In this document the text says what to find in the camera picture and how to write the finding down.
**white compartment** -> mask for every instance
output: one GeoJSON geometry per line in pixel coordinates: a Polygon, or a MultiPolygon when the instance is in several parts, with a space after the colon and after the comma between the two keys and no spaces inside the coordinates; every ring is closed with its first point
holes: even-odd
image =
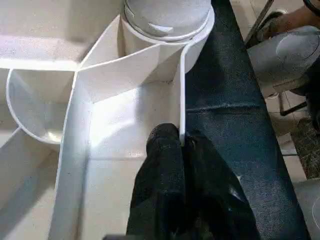
{"type": "Polygon", "coordinates": [[[71,71],[10,71],[7,103],[26,133],[47,144],[60,144],[73,77],[71,71]]]}
{"type": "Polygon", "coordinates": [[[136,32],[123,4],[1,5],[0,239],[124,234],[150,131],[174,123],[183,142],[185,73],[213,10],[196,37],[169,44],[136,32]]]}
{"type": "Polygon", "coordinates": [[[58,153],[17,129],[0,148],[0,239],[46,239],[58,153]]]}
{"type": "Polygon", "coordinates": [[[102,239],[126,232],[134,179],[146,158],[151,130],[174,123],[184,139],[185,73],[206,42],[212,18],[210,22],[187,46],[153,44],[77,73],[50,240],[102,239]]]}

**white plastic tray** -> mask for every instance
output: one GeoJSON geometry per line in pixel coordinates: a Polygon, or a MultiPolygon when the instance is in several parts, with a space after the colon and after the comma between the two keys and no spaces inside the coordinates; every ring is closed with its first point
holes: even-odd
{"type": "MultiPolygon", "coordinates": [[[[59,47],[66,51],[56,50],[53,58],[45,54],[63,24],[49,38],[40,29],[28,39],[0,35],[11,48],[0,52],[1,239],[124,234],[150,131],[174,123],[184,141],[185,73],[213,27],[213,10],[193,39],[166,43],[136,32],[121,15],[122,0],[77,3],[89,8],[90,27],[97,26],[90,29],[83,21],[87,14],[73,13],[78,22],[68,29],[75,39],[85,38],[80,48],[74,38],[63,37],[59,47]],[[106,28],[98,38],[101,26],[106,28]],[[97,39],[91,50],[90,31],[97,39]]],[[[66,15],[59,6],[57,24],[66,15]]],[[[53,19],[51,12],[47,18],[53,19]]]]}

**white divider panel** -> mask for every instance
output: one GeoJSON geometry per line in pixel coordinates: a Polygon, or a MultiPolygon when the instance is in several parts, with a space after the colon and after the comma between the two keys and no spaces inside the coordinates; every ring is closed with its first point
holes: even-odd
{"type": "Polygon", "coordinates": [[[151,39],[134,30],[130,23],[128,23],[124,14],[121,15],[121,23],[123,37],[125,39],[125,53],[127,55],[133,54],[138,50],[148,48],[155,44],[165,44],[163,41],[151,39]]]}
{"type": "Polygon", "coordinates": [[[182,76],[185,75],[182,63],[176,68],[174,79],[172,81],[172,87],[170,89],[171,98],[169,99],[168,114],[170,116],[169,123],[174,123],[179,128],[179,139],[182,145],[185,144],[186,133],[186,103],[185,103],[185,79],[182,76]]]}
{"type": "Polygon", "coordinates": [[[124,35],[121,17],[118,15],[104,30],[81,63],[81,68],[101,64],[125,55],[124,35]]]}
{"type": "Polygon", "coordinates": [[[92,107],[83,82],[76,81],[63,130],[50,240],[72,240],[77,233],[92,107]]]}
{"type": "Polygon", "coordinates": [[[6,159],[6,170],[10,175],[1,173],[1,183],[8,185],[9,180],[18,180],[25,176],[24,181],[13,181],[21,187],[0,210],[0,239],[44,240],[48,237],[50,220],[54,206],[54,188],[56,181],[58,153],[45,147],[39,141],[19,130],[16,138],[20,138],[25,147],[15,140],[11,146],[10,159],[6,159]]]}
{"type": "Polygon", "coordinates": [[[60,144],[73,77],[71,71],[10,72],[8,106],[26,133],[47,144],[60,144]]]}
{"type": "Polygon", "coordinates": [[[78,73],[92,101],[98,102],[153,81],[172,81],[184,45],[154,45],[78,73]]]}

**dark seat cover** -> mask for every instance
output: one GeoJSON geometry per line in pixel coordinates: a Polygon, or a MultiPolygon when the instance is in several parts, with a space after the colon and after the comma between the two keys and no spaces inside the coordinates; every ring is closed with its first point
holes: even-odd
{"type": "Polygon", "coordinates": [[[199,130],[240,178],[263,240],[309,239],[271,121],[228,0],[186,75],[187,131],[199,130]]]}

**shoe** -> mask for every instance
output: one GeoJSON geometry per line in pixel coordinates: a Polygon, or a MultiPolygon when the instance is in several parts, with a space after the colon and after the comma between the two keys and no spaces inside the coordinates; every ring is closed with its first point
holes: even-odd
{"type": "Polygon", "coordinates": [[[260,240],[254,213],[239,178],[212,142],[194,131],[185,139],[187,209],[204,229],[195,239],[260,240]]]}
{"type": "Polygon", "coordinates": [[[272,26],[271,23],[274,19],[283,16],[284,14],[287,14],[288,12],[283,9],[277,9],[275,11],[272,11],[261,23],[258,30],[252,35],[250,40],[248,41],[246,48],[249,49],[259,43],[262,43],[263,41],[267,40],[264,38],[264,33],[267,29],[270,30],[270,27],[272,26]]]}
{"type": "Polygon", "coordinates": [[[126,234],[166,240],[183,232],[185,173],[179,132],[171,123],[155,127],[138,171],[126,234]]]}

